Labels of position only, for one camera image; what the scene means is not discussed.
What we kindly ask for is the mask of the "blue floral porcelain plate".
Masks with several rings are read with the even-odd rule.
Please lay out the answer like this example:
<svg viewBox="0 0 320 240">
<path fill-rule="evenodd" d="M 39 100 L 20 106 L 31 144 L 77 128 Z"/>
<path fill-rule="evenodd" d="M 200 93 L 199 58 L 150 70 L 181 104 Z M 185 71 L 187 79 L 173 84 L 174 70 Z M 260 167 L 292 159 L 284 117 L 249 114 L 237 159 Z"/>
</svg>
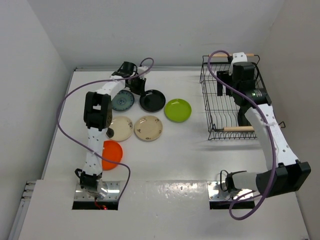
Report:
<svg viewBox="0 0 320 240">
<path fill-rule="evenodd" d="M 130 109 L 134 103 L 134 95 L 128 90 L 121 90 L 112 100 L 112 109 L 124 112 Z"/>
</svg>

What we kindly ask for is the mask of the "black plate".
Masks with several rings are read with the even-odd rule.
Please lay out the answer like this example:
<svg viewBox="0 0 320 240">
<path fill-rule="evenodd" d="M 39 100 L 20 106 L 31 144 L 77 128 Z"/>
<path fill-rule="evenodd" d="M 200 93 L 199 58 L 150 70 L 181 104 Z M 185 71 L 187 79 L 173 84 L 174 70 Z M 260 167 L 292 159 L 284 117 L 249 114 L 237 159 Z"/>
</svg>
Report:
<svg viewBox="0 0 320 240">
<path fill-rule="evenodd" d="M 245 108 L 240 107 L 237 114 L 237 122 L 240 127 L 251 126 L 250 122 L 245 117 Z"/>
<path fill-rule="evenodd" d="M 166 97 L 161 91 L 150 89 L 140 96 L 139 104 L 147 112 L 158 112 L 165 106 Z"/>
</svg>

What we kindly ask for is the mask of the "cream plate with green patch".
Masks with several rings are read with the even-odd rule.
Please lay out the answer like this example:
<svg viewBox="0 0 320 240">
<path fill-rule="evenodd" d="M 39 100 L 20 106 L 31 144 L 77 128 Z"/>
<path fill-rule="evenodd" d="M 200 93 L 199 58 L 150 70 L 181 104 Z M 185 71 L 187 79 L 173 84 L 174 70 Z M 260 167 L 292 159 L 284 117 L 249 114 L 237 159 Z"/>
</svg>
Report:
<svg viewBox="0 0 320 240">
<path fill-rule="evenodd" d="M 110 128 L 114 131 L 114 134 L 109 139 L 116 142 L 127 140 L 134 131 L 133 121 L 126 116 L 115 116 L 112 119 Z"/>
</svg>

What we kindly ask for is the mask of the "cream plate with calligraphy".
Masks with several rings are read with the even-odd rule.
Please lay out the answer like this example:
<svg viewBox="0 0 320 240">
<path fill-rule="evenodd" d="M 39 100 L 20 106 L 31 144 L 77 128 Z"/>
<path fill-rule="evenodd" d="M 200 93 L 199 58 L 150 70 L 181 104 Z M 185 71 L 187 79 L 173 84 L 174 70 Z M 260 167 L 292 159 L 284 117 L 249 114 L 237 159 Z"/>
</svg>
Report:
<svg viewBox="0 0 320 240">
<path fill-rule="evenodd" d="M 145 142 L 157 140 L 162 132 L 162 121 L 153 115 L 143 116 L 134 124 L 135 135 Z"/>
</svg>

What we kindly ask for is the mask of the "lime green plate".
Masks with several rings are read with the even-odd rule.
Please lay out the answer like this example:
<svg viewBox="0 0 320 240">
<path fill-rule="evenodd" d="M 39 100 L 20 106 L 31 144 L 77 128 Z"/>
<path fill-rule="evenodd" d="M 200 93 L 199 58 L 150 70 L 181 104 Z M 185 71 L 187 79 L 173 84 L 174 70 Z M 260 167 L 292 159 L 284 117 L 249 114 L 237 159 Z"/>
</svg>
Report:
<svg viewBox="0 0 320 240">
<path fill-rule="evenodd" d="M 176 98 L 170 100 L 164 107 L 165 116 L 176 123 L 188 120 L 192 114 L 191 105 L 184 99 Z"/>
</svg>

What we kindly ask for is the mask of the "orange plate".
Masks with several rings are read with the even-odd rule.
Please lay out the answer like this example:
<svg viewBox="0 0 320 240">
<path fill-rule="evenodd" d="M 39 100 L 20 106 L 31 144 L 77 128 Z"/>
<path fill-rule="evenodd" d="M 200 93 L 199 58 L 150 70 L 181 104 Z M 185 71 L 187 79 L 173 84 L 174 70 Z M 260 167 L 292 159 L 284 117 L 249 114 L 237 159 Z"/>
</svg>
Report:
<svg viewBox="0 0 320 240">
<path fill-rule="evenodd" d="M 112 162 L 120 163 L 123 158 L 123 149 L 118 142 L 106 140 L 103 143 L 102 157 Z M 102 160 L 102 170 L 112 170 L 117 167 L 116 163 L 110 163 L 108 161 Z"/>
</svg>

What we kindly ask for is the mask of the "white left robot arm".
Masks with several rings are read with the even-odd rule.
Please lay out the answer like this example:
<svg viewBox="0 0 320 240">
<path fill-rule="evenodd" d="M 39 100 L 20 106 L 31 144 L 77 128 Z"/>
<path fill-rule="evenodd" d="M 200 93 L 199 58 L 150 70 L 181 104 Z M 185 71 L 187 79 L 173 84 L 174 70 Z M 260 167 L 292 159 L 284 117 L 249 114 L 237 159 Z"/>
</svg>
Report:
<svg viewBox="0 0 320 240">
<path fill-rule="evenodd" d="M 136 66 L 125 61 L 117 71 L 111 74 L 111 81 L 85 95 L 83 120 L 88 129 L 87 146 L 91 150 L 86 154 L 84 167 L 76 170 L 75 173 L 78 174 L 81 189 L 94 198 L 102 198 L 106 195 L 102 181 L 103 160 L 99 156 L 103 154 L 107 137 L 114 134 L 114 130 L 110 127 L 113 120 L 112 100 L 126 87 L 143 92 L 147 69 L 147 66 Z"/>
</svg>

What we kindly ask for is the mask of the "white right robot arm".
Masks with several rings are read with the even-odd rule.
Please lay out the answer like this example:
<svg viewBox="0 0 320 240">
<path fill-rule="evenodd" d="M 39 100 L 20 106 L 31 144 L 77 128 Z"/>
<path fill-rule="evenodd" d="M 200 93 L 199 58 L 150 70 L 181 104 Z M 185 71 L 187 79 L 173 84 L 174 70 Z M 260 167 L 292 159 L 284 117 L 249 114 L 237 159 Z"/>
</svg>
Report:
<svg viewBox="0 0 320 240">
<path fill-rule="evenodd" d="M 216 78 L 239 106 L 238 123 L 248 122 L 253 127 L 262 147 L 267 171 L 228 173 L 223 190 L 231 193 L 250 189 L 268 198 L 298 191 L 311 173 L 311 166 L 308 162 L 301 162 L 288 145 L 267 90 L 256 86 L 259 75 L 256 65 L 248 61 L 244 52 L 227 58 L 229 70 L 219 71 Z"/>
</svg>

